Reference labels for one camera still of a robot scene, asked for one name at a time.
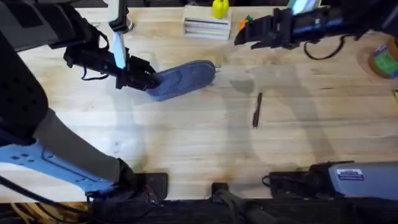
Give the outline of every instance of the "blue shoe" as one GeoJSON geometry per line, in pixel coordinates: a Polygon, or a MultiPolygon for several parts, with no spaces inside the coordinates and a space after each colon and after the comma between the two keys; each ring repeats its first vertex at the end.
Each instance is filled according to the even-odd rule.
{"type": "Polygon", "coordinates": [[[216,69],[211,61],[196,60],[154,74],[161,84],[146,92],[155,101],[165,101],[209,85],[215,74],[216,69]]]}

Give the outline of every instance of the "white plastic part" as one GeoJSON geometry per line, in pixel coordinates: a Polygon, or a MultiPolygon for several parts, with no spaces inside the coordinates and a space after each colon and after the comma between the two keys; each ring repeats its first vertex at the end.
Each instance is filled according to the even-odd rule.
{"type": "Polygon", "coordinates": [[[112,51],[116,65],[121,69],[126,68],[126,48],[123,35],[118,32],[113,32],[112,51]]]}
{"type": "Polygon", "coordinates": [[[297,15],[318,8],[321,4],[321,0],[290,0],[288,5],[291,4],[293,15],[297,15]]]}
{"type": "Polygon", "coordinates": [[[108,1],[108,21],[115,21],[119,18],[119,5],[120,0],[108,1]]]}

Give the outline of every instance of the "can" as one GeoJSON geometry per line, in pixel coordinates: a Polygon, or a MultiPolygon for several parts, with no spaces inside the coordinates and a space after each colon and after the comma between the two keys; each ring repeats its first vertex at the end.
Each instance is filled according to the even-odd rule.
{"type": "Polygon", "coordinates": [[[369,57],[372,71],[383,78],[398,77],[398,39],[391,38],[369,57]]]}

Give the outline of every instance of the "label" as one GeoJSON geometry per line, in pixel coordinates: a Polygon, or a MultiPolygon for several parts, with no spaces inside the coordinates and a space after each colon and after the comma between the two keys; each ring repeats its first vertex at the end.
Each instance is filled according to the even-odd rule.
{"type": "Polygon", "coordinates": [[[398,77],[398,62],[392,57],[386,44],[375,51],[374,63],[380,70],[391,75],[392,78],[398,77]]]}
{"type": "Polygon", "coordinates": [[[365,180],[365,177],[360,169],[338,169],[336,171],[340,180],[365,180]]]}

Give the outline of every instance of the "wood grain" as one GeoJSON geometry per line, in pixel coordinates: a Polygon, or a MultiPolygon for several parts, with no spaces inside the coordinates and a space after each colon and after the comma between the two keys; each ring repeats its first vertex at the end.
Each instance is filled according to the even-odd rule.
{"type": "MultiPolygon", "coordinates": [[[[392,89],[366,66],[368,55],[387,37],[349,40],[336,57],[318,62],[295,50],[235,47],[240,20],[258,18],[270,7],[232,7],[230,41],[182,37],[182,8],[130,9],[136,24],[125,35],[132,55],[163,70],[197,59],[221,65],[213,86],[165,101],[115,89],[114,79],[80,80],[64,50],[40,47],[21,57],[43,85],[62,121],[99,150],[125,160],[136,172],[166,171],[169,199],[206,198],[214,181],[229,182],[243,197],[269,197],[261,177],[325,161],[398,159],[398,105],[392,89]],[[256,96],[264,93],[259,129],[251,127],[256,96]]],[[[79,9],[108,37],[104,9],[79,9]]],[[[310,46],[326,55],[329,38],[310,46]]],[[[72,184],[11,164],[1,174],[57,201],[85,200],[72,184]]],[[[0,202],[29,201],[0,189],[0,202]]]]}

